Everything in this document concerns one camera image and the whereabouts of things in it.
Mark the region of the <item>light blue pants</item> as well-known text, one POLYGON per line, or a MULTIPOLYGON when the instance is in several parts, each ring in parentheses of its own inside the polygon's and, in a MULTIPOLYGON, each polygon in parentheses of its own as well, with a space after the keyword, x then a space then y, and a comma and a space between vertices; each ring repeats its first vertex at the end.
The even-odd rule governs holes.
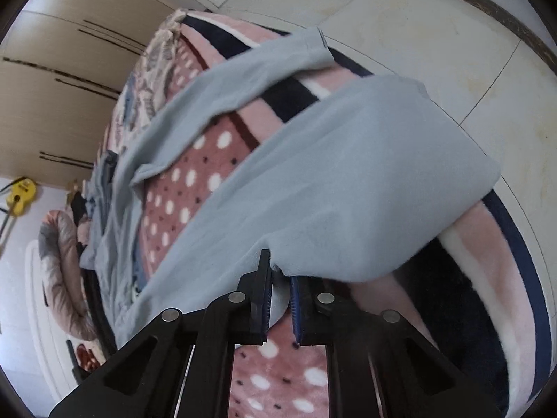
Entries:
POLYGON ((242 161, 191 213, 154 277, 134 294, 146 180, 169 168, 213 117, 332 63, 317 28, 266 41, 202 73, 120 157, 94 264, 117 345, 163 310, 202 310, 229 293, 264 249, 288 277, 382 277, 493 189, 499 165, 434 105, 422 83, 357 78, 242 161))

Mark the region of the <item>patterned plush bed blanket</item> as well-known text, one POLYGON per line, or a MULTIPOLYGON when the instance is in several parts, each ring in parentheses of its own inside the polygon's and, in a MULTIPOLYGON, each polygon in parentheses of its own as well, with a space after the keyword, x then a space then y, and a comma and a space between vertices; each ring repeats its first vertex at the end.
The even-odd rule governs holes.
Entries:
POLYGON ((499 176, 421 83, 371 73, 320 30, 179 9, 128 77, 88 186, 94 314, 123 345, 162 310, 204 309, 268 250, 272 329, 237 350, 232 415, 325 415, 324 351, 287 320, 288 282, 308 276, 399 312, 520 417, 555 339, 499 176))

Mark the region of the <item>white headboard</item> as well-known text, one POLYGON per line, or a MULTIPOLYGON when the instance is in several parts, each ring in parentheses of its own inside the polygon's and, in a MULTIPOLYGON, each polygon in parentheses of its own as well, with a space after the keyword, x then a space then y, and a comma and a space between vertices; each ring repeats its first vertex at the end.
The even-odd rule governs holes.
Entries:
POLYGON ((42 376, 53 399, 60 402, 77 387, 73 374, 74 362, 67 342, 76 345, 78 340, 68 336, 60 328, 51 310, 45 305, 37 240, 31 241, 25 248, 25 302, 42 376))

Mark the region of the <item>blue denim garment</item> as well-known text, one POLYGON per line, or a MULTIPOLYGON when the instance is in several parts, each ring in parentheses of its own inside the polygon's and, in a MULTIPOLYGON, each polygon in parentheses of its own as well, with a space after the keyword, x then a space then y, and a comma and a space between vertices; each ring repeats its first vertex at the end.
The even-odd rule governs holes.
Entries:
POLYGON ((93 172, 86 190, 86 209, 90 219, 97 217, 102 225, 106 225, 112 200, 112 180, 117 167, 117 153, 105 151, 93 172))

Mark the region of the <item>yellow toy guitar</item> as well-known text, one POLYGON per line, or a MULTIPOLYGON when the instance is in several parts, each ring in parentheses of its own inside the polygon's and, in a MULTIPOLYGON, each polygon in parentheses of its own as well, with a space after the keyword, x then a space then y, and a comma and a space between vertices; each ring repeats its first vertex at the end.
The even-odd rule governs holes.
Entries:
POLYGON ((28 177, 18 177, 1 189, 1 195, 6 195, 7 208, 2 209, 5 213, 2 221, 2 229, 12 217, 20 217, 33 202, 37 193, 36 183, 28 177))

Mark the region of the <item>brown patterned pillow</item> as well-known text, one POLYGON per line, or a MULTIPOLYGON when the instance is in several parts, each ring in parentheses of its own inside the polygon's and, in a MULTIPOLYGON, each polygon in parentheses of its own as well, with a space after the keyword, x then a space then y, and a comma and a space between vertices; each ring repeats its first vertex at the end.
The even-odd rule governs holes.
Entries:
POLYGON ((186 15, 177 9, 164 20, 128 76, 112 116, 118 145, 132 140, 165 105, 186 15))

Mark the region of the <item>wooden wardrobe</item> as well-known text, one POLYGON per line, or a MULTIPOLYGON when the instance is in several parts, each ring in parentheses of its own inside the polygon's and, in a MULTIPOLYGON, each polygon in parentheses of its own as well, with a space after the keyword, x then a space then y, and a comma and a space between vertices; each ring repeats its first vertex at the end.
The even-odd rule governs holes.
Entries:
POLYGON ((1 45, 1 173, 63 185, 92 169, 159 0, 29 0, 1 45))

